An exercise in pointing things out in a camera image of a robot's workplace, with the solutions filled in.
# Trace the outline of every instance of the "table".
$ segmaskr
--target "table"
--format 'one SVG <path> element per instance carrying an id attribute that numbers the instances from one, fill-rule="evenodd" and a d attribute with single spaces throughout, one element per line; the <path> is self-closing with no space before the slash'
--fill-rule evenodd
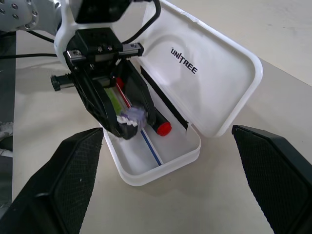
<path id="1" fill-rule="evenodd" d="M 312 86 L 312 1 L 169 0 Z"/>
<path id="2" fill-rule="evenodd" d="M 18 53 L 53 52 L 18 32 Z M 312 87 L 263 62 L 259 88 L 234 121 L 284 136 L 312 162 Z M 49 76 L 66 70 L 54 58 L 17 61 L 13 198 L 62 140 L 98 127 L 75 89 L 55 93 Z M 142 187 L 120 178 L 106 143 L 82 234 L 272 234 L 250 191 L 229 129 L 204 139 L 194 163 Z"/>

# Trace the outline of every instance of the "red cap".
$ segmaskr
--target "red cap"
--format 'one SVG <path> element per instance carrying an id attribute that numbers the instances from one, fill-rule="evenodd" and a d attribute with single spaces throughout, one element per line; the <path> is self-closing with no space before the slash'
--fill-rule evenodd
<path id="1" fill-rule="evenodd" d="M 171 124 L 169 122 L 165 122 L 158 127 L 157 134 L 164 137 L 168 135 L 171 130 L 172 130 Z"/>

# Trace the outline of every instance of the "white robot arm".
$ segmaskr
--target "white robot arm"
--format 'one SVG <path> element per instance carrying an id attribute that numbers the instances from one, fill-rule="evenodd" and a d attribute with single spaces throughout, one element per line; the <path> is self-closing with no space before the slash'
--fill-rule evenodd
<path id="1" fill-rule="evenodd" d="M 153 1 L 156 13 L 121 43 L 111 26 L 133 1 Z M 146 83 L 128 60 L 142 56 L 143 46 L 132 42 L 160 12 L 159 0 L 0 0 L 0 31 L 42 30 L 55 36 L 56 55 L 71 73 L 51 77 L 54 89 L 75 86 L 86 109 L 106 130 L 130 139 L 140 129 L 135 124 L 129 126 L 130 117 L 129 121 L 118 121 L 104 89 L 122 81 L 130 102 L 144 110 L 140 121 L 153 128 L 161 122 L 158 120 L 163 118 L 154 107 Z"/>

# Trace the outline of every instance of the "gray surface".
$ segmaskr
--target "gray surface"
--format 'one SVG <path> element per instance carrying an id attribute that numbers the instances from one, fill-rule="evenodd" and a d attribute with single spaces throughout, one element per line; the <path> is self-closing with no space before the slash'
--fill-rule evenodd
<path id="1" fill-rule="evenodd" d="M 0 56 L 15 53 L 15 36 L 0 39 Z M 0 60 L 0 122 L 14 119 L 15 63 L 15 59 Z"/>
<path id="2" fill-rule="evenodd" d="M 16 36 L 0 39 L 0 56 L 15 53 Z M 0 122 L 14 120 L 15 64 L 15 59 L 0 60 Z M 12 200 L 12 165 L 12 158 L 0 156 L 0 217 Z"/>
<path id="3" fill-rule="evenodd" d="M 17 5 L 17 9 L 11 6 L 13 3 Z M 5 22 L 0 24 L 1 31 L 11 32 L 31 22 L 32 9 L 26 1 L 5 0 L 0 8 L 5 11 L 5 14 L 0 14 L 0 22 Z"/>

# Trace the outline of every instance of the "case lid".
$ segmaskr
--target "case lid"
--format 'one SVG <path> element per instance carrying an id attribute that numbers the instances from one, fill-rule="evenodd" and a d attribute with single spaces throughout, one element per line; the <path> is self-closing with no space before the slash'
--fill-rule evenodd
<path id="1" fill-rule="evenodd" d="M 258 57 L 202 21 L 161 0 L 161 15 L 139 38 L 141 66 L 206 137 L 225 133 L 259 85 Z M 155 13 L 148 4 L 144 21 Z"/>

